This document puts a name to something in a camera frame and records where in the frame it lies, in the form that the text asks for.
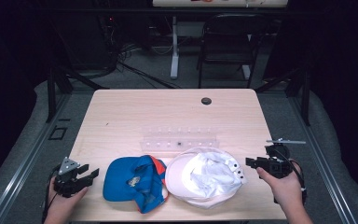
cap brim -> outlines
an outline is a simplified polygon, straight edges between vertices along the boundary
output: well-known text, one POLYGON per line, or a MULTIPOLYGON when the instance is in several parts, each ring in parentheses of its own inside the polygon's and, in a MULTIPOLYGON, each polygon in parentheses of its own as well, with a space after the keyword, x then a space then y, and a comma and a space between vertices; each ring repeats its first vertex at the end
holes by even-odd
POLYGON ((201 197, 186 188, 182 181, 182 172, 187 163, 194 158, 196 154, 182 154, 175 157, 167 166, 165 173, 165 182, 169 193, 177 197, 201 197))

dark background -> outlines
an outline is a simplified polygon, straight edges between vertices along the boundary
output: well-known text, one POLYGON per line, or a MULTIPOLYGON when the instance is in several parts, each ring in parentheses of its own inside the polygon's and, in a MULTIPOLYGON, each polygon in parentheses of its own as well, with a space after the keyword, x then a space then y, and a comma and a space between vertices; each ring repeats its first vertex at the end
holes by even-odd
MULTIPOLYGON (((101 29, 106 21, 99 17, 61 15, 54 19, 60 25, 52 27, 46 17, 24 10, 47 4, 70 7, 69 2, 0 1, 0 166, 30 118, 34 87, 47 79, 52 67, 115 69, 120 40, 130 38, 148 48, 148 36, 139 34, 147 34, 150 22, 158 23, 158 18, 146 16, 116 17, 120 32, 112 45, 106 38, 111 30, 101 30, 101 35, 81 31, 101 29)), ((110 7, 151 6, 151 1, 110 3, 110 7)), ((94 7, 91 1, 82 4, 94 7)), ((342 160, 358 183, 358 1, 292 1, 288 9, 326 14, 320 21, 282 21, 265 77, 279 77, 307 65, 311 90, 324 103, 337 131, 342 160)))

black cable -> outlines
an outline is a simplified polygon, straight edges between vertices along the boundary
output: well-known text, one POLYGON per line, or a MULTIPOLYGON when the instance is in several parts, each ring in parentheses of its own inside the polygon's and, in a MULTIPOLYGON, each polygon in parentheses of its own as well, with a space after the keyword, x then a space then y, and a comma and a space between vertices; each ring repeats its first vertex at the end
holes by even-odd
POLYGON ((48 182, 46 183, 46 195, 45 195, 45 204, 44 204, 44 209, 43 209, 43 214, 42 214, 42 223, 45 222, 46 217, 48 216, 48 209, 50 207, 50 202, 48 201, 48 194, 49 194, 49 190, 50 190, 50 181, 51 178, 54 176, 54 173, 57 172, 60 169, 61 165, 57 165, 56 167, 54 167, 50 174, 48 175, 48 182))
POLYGON ((274 149, 275 152, 277 152, 278 154, 280 154, 280 156, 282 156, 286 161, 289 162, 290 166, 292 167, 293 171, 296 173, 297 177, 298 177, 298 181, 300 182, 301 188, 305 188, 305 184, 304 184, 304 173, 302 172, 302 168, 301 166, 294 160, 289 160, 287 159, 280 151, 274 149), (301 174, 298 172, 298 170, 296 169, 296 167, 292 164, 292 161, 295 162, 298 167, 300 168, 301 174))
POLYGON ((149 85, 152 86, 154 89, 157 88, 155 85, 153 85, 153 83, 151 83, 151 82, 150 82, 149 80, 147 80, 145 77, 141 76, 141 78, 142 78, 145 82, 149 83, 149 85))
POLYGON ((58 193, 54 194, 54 197, 51 199, 51 202, 48 203, 48 209, 51 207, 51 204, 53 203, 54 199, 57 197, 58 193))
POLYGON ((176 89, 176 88, 181 89, 180 86, 178 86, 178 85, 176 85, 176 84, 174 84, 174 83, 171 83, 171 82, 168 82, 168 81, 164 81, 164 80, 159 79, 159 78, 157 78, 157 77, 152 77, 152 76, 148 75, 147 73, 142 72, 142 71, 140 71, 140 70, 138 70, 138 69, 136 69, 136 68, 133 68, 133 67, 131 67, 131 66, 129 66, 129 65, 123 63, 123 62, 117 61, 117 63, 121 64, 124 68, 126 68, 126 69, 132 71, 133 73, 135 73, 135 74, 137 74, 137 75, 139 75, 139 76, 141 76, 141 77, 147 77, 147 78, 149 78, 149 79, 151 79, 151 80, 153 80, 153 81, 156 81, 157 83, 159 83, 159 84, 161 84, 161 85, 163 85, 163 86, 165 86, 165 87, 167 87, 167 88, 169 88, 169 89, 176 89))
POLYGON ((103 71, 99 72, 98 74, 93 74, 93 75, 82 75, 83 77, 86 77, 87 79, 94 79, 97 77, 106 77, 107 75, 111 74, 112 72, 115 71, 115 68, 110 67, 110 68, 106 68, 103 71))
POLYGON ((128 46, 124 47, 118 54, 117 61, 124 62, 126 59, 130 58, 132 56, 132 51, 134 49, 136 49, 136 47, 133 45, 130 45, 129 47, 128 46))

table leg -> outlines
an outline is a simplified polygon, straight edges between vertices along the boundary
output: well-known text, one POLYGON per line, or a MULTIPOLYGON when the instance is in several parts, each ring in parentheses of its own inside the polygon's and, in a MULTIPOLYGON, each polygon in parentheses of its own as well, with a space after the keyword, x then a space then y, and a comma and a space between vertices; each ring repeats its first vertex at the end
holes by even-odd
POLYGON ((179 53, 178 53, 178 36, 177 36, 177 22, 176 17, 172 18, 172 65, 171 65, 171 79, 178 78, 179 53))

wooden table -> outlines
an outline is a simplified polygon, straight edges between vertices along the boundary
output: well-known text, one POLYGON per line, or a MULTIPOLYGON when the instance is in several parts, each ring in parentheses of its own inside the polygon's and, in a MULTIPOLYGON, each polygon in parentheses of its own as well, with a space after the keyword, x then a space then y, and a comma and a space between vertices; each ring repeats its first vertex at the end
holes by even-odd
MULTIPOLYGON (((176 221, 285 219, 273 202, 269 186, 245 158, 264 157, 269 129, 252 90, 103 90, 96 91, 78 133, 70 159, 100 168, 89 192, 76 207, 73 221, 176 221), (201 99, 212 100, 204 105, 201 99), (112 203, 103 198, 103 181, 117 158, 142 156, 147 127, 212 128, 219 148, 241 164, 248 183, 237 194, 211 210, 196 208, 170 196, 142 215, 135 202, 112 203)), ((173 155, 158 157, 167 165, 173 155)))

